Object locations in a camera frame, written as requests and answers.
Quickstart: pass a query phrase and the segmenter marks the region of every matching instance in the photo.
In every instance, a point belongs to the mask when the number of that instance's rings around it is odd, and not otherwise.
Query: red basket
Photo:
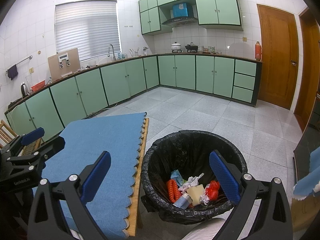
[[[40,90],[41,88],[43,88],[45,85],[45,80],[41,81],[40,83],[34,85],[33,87],[31,87],[33,92],[36,92],[38,90]]]

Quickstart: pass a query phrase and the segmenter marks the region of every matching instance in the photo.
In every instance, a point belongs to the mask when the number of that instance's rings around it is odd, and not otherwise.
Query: window blind
[[[58,52],[78,48],[80,61],[108,53],[109,44],[120,52],[116,1],[82,1],[56,6]]]

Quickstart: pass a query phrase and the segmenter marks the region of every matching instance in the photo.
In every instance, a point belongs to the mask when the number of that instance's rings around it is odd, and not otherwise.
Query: trash can
[[[233,163],[243,174],[247,173],[247,164],[241,152],[217,134],[182,130],[156,140],[146,152],[141,168],[145,191],[141,201],[147,211],[159,212],[163,221],[189,225],[209,220],[233,208],[221,188],[218,199],[207,206],[180,209],[169,200],[166,182],[174,170],[179,170],[185,180],[204,173],[199,179],[199,184],[204,187],[215,180],[209,165],[209,155],[213,150],[218,150],[228,163]]]

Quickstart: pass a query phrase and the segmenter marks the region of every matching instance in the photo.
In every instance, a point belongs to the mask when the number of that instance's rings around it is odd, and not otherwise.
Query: range hood
[[[181,16],[181,17],[175,17],[170,20],[167,20],[164,22],[164,25],[169,25],[171,27],[178,27],[178,26],[183,26],[186,24],[191,24],[191,23],[199,23],[197,18],[190,17],[190,16]]]

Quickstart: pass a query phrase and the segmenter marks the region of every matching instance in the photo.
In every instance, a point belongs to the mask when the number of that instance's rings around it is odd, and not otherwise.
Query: dark towel
[[[13,65],[11,68],[8,69],[8,78],[11,80],[18,76],[17,65]]]

